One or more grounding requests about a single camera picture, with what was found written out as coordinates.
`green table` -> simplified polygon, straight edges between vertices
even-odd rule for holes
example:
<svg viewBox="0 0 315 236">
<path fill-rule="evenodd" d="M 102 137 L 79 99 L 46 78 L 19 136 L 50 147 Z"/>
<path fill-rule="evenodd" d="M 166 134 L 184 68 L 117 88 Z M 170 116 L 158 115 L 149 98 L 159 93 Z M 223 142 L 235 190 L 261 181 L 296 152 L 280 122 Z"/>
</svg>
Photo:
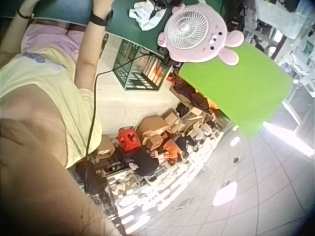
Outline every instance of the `green table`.
<svg viewBox="0 0 315 236">
<path fill-rule="evenodd" d="M 158 35 L 164 30 L 171 12 L 167 10 L 160 23 L 154 29 L 142 31 L 136 20 L 128 16 L 129 9 L 132 9 L 137 1 L 115 0 L 113 3 L 114 17 L 106 31 L 158 54 Z M 13 17 L 16 9 L 22 2 L 23 0 L 1 0 L 0 16 Z M 185 0 L 184 3 L 186 5 L 196 4 L 198 0 Z M 207 3 L 217 12 L 220 11 L 221 0 L 207 0 Z M 86 25 L 89 21 L 91 10 L 92 0 L 43 0 L 38 3 L 34 13 L 38 19 Z"/>
</svg>

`yellow shirt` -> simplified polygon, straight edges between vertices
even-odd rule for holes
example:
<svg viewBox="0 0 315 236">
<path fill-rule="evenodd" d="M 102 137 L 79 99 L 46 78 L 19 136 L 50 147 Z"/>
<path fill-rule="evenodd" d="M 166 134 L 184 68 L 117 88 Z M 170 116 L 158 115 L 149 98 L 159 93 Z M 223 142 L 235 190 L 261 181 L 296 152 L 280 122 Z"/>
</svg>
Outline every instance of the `yellow shirt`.
<svg viewBox="0 0 315 236">
<path fill-rule="evenodd" d="M 58 108 L 66 129 L 66 168 L 85 156 L 93 116 L 93 93 L 74 84 L 74 62 L 57 49 L 33 49 L 17 55 L 0 71 L 0 98 L 25 85 L 37 85 Z M 102 128 L 96 117 L 89 153 L 101 141 Z"/>
</svg>

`pink fan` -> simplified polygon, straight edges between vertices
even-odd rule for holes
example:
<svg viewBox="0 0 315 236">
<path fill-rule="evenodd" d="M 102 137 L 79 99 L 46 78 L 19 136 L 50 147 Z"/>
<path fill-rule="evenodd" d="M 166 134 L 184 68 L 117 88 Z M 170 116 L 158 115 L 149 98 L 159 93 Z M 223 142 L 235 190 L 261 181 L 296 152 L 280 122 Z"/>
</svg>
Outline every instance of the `pink fan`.
<svg viewBox="0 0 315 236">
<path fill-rule="evenodd" d="M 169 50 L 170 57 L 178 62 L 203 62 L 216 55 L 228 65 L 236 65 L 236 52 L 225 48 L 238 47 L 244 41 L 242 32 L 227 32 L 223 18 L 204 3 L 174 7 L 158 45 Z"/>
</svg>

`white cloth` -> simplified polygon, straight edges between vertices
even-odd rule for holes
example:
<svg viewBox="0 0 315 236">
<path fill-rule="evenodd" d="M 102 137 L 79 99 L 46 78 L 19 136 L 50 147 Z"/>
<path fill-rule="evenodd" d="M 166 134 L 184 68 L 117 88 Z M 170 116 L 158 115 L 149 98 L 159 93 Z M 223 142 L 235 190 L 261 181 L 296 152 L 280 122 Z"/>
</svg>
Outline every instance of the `white cloth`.
<svg viewBox="0 0 315 236">
<path fill-rule="evenodd" d="M 134 4 L 134 9 L 129 10 L 129 17 L 136 19 L 143 31 L 153 29 L 158 25 L 166 12 L 166 9 L 162 9 L 150 19 L 154 8 L 155 6 L 150 0 L 137 2 Z"/>
<path fill-rule="evenodd" d="M 196 141 L 202 140 L 204 138 L 203 131 L 200 128 L 194 129 L 190 136 Z"/>
<path fill-rule="evenodd" d="M 212 133 L 212 129 L 211 129 L 211 127 L 208 125 L 208 124 L 202 124 L 201 126 L 200 126 L 200 129 L 204 132 L 204 134 L 205 135 L 209 135 L 209 134 L 211 134 Z"/>
</svg>

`bear ear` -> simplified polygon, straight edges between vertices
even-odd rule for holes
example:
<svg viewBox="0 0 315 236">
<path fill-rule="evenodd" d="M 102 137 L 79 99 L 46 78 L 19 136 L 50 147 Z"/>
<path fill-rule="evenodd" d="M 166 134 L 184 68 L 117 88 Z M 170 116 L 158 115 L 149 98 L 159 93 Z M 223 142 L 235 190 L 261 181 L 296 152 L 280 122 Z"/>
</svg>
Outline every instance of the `bear ear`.
<svg viewBox="0 0 315 236">
<path fill-rule="evenodd" d="M 240 46 L 244 42 L 244 35 L 238 30 L 233 30 L 226 37 L 225 45 L 227 47 L 235 48 Z"/>
<path fill-rule="evenodd" d="M 239 61 L 237 53 L 228 48 L 222 48 L 218 56 L 227 65 L 236 65 Z"/>
</svg>

